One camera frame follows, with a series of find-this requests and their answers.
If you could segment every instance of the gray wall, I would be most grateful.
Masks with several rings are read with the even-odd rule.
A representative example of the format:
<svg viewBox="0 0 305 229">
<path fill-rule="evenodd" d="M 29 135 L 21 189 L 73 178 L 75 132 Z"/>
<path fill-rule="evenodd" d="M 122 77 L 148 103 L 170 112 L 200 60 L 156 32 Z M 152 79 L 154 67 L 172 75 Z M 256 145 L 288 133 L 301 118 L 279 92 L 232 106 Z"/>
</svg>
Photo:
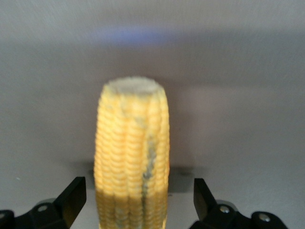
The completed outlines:
<svg viewBox="0 0 305 229">
<path fill-rule="evenodd" d="M 305 225 L 303 0 L 1 1 L 0 209 L 19 215 L 86 176 L 72 228 L 97 228 L 97 102 L 126 75 L 167 92 L 168 229 L 197 219 L 194 177 L 248 217 Z"/>
</svg>

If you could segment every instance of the corn cob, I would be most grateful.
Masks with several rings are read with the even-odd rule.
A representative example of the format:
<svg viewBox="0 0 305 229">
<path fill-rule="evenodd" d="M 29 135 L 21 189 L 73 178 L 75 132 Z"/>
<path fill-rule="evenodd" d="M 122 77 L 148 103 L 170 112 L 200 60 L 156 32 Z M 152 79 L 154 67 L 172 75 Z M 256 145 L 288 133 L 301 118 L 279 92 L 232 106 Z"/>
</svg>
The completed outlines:
<svg viewBox="0 0 305 229">
<path fill-rule="evenodd" d="M 165 229 L 169 147 L 158 83 L 128 77 L 104 86 L 94 158 L 100 229 Z"/>
</svg>

